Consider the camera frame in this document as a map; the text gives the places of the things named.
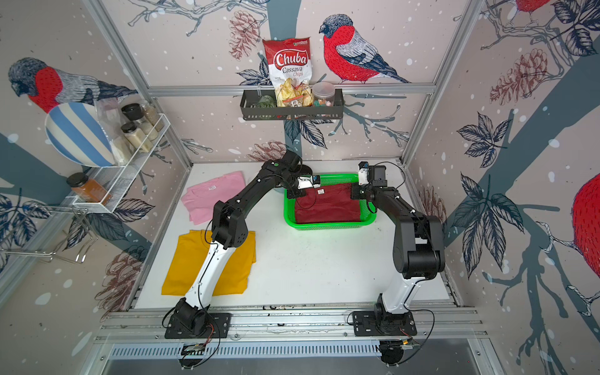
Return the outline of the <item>green plastic basket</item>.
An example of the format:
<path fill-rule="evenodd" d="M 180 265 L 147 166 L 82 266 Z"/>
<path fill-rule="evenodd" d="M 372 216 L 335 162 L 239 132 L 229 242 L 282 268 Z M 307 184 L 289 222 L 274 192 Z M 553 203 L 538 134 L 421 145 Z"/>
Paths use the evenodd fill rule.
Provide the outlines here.
<path fill-rule="evenodd" d="M 320 179 L 320 187 L 336 184 L 356 184 L 359 181 L 356 173 L 322 174 L 320 175 Z M 304 189 L 305 195 L 309 189 L 312 188 Z M 375 213 L 369 211 L 367 202 L 365 200 L 359 200 L 361 209 L 359 222 L 298 224 L 295 221 L 296 200 L 297 199 L 287 199 L 287 195 L 284 195 L 284 219 L 290 227 L 299 231 L 360 228 L 372 224 L 377 218 Z"/>

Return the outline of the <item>dark red t-shirt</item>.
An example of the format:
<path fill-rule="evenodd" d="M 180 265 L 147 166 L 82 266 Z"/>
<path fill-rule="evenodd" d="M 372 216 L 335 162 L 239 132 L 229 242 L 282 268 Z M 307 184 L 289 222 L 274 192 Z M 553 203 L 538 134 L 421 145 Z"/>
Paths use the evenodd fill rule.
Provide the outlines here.
<path fill-rule="evenodd" d="M 359 200 L 351 198 L 351 184 L 336 184 L 309 189 L 295 203 L 295 221 L 311 223 L 359 222 L 361 209 Z"/>

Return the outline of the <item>pink t-shirt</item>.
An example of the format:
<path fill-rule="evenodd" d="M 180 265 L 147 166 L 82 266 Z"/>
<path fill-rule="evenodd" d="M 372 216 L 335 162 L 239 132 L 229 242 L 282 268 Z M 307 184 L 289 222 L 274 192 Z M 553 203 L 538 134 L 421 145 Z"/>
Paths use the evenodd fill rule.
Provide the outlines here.
<path fill-rule="evenodd" d="M 243 173 L 236 171 L 189 187 L 181 197 L 181 202 L 187 209 L 189 220 L 194 225 L 200 225 L 213 218 L 213 208 L 218 201 L 228 201 L 245 186 Z"/>

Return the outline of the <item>yellow t-shirt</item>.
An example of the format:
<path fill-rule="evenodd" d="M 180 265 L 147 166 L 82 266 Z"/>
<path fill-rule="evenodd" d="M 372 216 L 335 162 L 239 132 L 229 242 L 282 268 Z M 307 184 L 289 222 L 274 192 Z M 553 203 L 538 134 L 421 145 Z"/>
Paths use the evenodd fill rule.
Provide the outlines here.
<path fill-rule="evenodd" d="M 190 231 L 181 235 L 162 285 L 161 295 L 183 297 L 200 272 L 208 252 L 209 244 L 205 241 L 205 231 Z M 250 231 L 242 247 L 228 260 L 213 295 L 243 294 L 248 287 L 248 278 L 255 262 L 256 233 Z"/>

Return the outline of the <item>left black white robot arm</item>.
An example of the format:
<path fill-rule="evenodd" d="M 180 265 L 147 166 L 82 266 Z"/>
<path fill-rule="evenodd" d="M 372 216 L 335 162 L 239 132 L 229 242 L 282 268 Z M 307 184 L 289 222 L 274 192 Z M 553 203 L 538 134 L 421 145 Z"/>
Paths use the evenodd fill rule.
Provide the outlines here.
<path fill-rule="evenodd" d="M 287 151 L 281 159 L 268 160 L 241 192 L 214 205 L 208 255 L 188 293 L 171 309 L 168 328 L 180 324 L 195 334 L 202 332 L 217 282 L 235 250 L 248 239 L 248 214 L 274 188 L 301 192 L 301 163 L 301 157 L 293 151 Z"/>

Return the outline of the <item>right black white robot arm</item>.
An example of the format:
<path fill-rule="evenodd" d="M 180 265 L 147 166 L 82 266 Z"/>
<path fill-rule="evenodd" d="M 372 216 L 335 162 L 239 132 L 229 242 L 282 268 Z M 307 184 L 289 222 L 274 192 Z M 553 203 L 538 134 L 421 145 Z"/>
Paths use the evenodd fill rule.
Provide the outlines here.
<path fill-rule="evenodd" d="M 410 303 L 424 282 L 445 269 L 442 223 L 414 209 L 394 187 L 353 184 L 351 198 L 383 212 L 395 225 L 392 260 L 397 278 L 378 297 L 374 321 L 399 325 L 411 312 Z"/>

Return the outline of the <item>clear candy jar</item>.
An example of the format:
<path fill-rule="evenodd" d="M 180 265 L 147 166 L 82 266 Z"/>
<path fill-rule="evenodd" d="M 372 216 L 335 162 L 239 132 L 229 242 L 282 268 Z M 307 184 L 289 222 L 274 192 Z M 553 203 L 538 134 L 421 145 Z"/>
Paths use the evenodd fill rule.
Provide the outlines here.
<path fill-rule="evenodd" d="M 329 82 L 318 82 L 312 86 L 313 104 L 314 106 L 334 105 L 336 88 Z"/>

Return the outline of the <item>Chuba cassava chips bag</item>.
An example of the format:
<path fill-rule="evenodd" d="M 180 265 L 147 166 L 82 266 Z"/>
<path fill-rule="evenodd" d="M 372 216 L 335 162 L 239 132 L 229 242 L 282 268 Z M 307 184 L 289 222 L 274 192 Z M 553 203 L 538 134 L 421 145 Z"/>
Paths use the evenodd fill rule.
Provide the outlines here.
<path fill-rule="evenodd" d="M 313 67 L 309 39 L 263 40 L 262 43 L 277 106 L 312 106 L 313 93 L 309 82 Z"/>

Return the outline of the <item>black lid spice jar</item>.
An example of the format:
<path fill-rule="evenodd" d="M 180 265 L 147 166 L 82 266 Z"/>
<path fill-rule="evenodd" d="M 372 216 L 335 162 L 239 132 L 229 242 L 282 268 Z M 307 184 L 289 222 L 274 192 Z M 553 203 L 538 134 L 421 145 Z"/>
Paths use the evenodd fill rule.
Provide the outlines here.
<path fill-rule="evenodd" d="M 134 122 L 127 122 L 120 127 L 125 138 L 140 153 L 150 153 L 153 144 L 148 136 Z"/>
<path fill-rule="evenodd" d="M 121 112 L 148 136 L 148 140 L 154 141 L 158 138 L 159 133 L 156 131 L 155 126 L 146 118 L 139 103 L 131 103 L 123 106 Z"/>

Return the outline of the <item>clear plastic bag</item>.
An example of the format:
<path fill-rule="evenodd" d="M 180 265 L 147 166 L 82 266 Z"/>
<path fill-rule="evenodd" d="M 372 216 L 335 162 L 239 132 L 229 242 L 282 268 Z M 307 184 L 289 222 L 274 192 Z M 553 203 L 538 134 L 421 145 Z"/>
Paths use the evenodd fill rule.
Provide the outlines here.
<path fill-rule="evenodd" d="M 98 122 L 109 140 L 115 164 L 119 167 L 126 166 L 133 157 L 136 148 L 131 145 L 131 142 L 126 139 L 121 130 L 121 126 L 127 122 L 127 119 L 120 110 L 119 100 L 117 98 L 105 98 L 95 101 L 95 110 Z"/>

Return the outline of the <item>orange spice jar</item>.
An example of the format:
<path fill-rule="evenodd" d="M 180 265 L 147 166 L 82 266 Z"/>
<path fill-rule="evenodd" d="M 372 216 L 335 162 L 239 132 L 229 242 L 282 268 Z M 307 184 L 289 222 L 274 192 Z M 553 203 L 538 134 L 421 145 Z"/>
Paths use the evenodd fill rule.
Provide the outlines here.
<path fill-rule="evenodd" d="M 84 202 L 106 205 L 112 195 L 98 181 L 86 173 L 74 173 L 67 178 L 67 184 Z"/>

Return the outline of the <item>blue striped plate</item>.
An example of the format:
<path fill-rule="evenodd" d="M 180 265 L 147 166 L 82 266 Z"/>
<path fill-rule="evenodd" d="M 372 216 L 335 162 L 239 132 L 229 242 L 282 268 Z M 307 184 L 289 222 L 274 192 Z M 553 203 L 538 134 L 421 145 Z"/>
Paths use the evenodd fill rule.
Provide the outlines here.
<path fill-rule="evenodd" d="M 116 164 L 92 105 L 69 102 L 56 106 L 45 118 L 45 132 L 53 147 L 74 163 L 86 167 Z"/>

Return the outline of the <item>black wall shelf basket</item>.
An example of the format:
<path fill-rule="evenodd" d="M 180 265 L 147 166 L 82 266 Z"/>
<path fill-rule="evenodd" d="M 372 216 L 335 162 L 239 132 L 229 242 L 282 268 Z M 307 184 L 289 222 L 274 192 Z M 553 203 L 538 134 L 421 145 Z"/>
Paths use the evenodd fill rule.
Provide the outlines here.
<path fill-rule="evenodd" d="M 263 108 L 259 107 L 260 98 L 258 90 L 244 90 L 240 109 L 245 120 L 340 120 L 345 107 L 340 88 L 335 91 L 333 106 Z"/>

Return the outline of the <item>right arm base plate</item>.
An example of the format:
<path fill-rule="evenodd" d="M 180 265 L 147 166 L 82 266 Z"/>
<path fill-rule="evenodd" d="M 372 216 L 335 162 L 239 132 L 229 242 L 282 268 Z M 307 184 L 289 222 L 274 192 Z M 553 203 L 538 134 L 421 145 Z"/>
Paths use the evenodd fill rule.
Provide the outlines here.
<path fill-rule="evenodd" d="M 347 321 L 353 327 L 356 337 L 381 337 L 417 335 L 417 327 L 410 312 L 404 314 L 390 314 L 376 317 L 372 311 L 354 311 L 349 314 Z"/>

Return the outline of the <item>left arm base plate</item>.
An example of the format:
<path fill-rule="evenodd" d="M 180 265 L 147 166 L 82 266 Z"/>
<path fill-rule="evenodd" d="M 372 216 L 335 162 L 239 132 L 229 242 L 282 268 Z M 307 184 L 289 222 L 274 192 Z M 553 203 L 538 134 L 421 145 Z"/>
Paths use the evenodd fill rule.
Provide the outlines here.
<path fill-rule="evenodd" d="M 195 317 L 173 314 L 165 339 L 226 338 L 231 325 L 230 313 L 200 313 Z"/>

